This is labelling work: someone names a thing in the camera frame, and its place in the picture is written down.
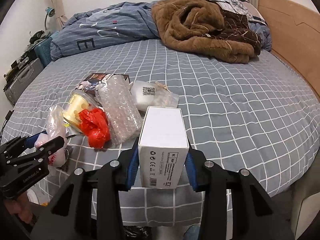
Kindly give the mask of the person's left hand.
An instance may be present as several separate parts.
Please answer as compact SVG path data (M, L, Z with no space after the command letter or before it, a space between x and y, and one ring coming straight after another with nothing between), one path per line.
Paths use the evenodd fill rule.
M33 212L26 192L21 194L16 200L5 199L4 204L10 214L18 214L21 221L31 224Z

